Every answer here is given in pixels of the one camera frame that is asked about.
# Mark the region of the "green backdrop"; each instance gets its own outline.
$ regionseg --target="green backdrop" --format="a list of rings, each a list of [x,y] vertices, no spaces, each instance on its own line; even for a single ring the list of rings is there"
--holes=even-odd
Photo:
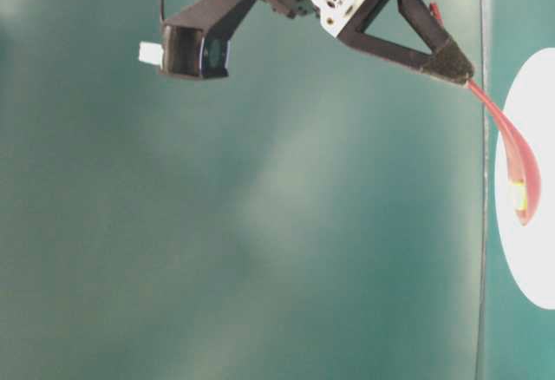
[[[554,0],[488,0],[490,88],[503,105],[525,61],[555,47]],[[480,374],[486,380],[555,378],[555,311],[541,310],[522,294],[503,253],[495,215],[493,165],[497,129],[490,121],[490,172],[486,298],[481,332]]]
[[[436,1],[479,68],[480,0]],[[0,0],[0,378],[473,378],[479,103],[262,3],[171,80],[157,16]]]

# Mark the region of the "white connector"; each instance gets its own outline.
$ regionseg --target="white connector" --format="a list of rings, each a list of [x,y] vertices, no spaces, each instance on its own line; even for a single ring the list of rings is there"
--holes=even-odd
[[[162,66],[164,49],[159,43],[141,42],[139,46],[139,60],[155,66]]]

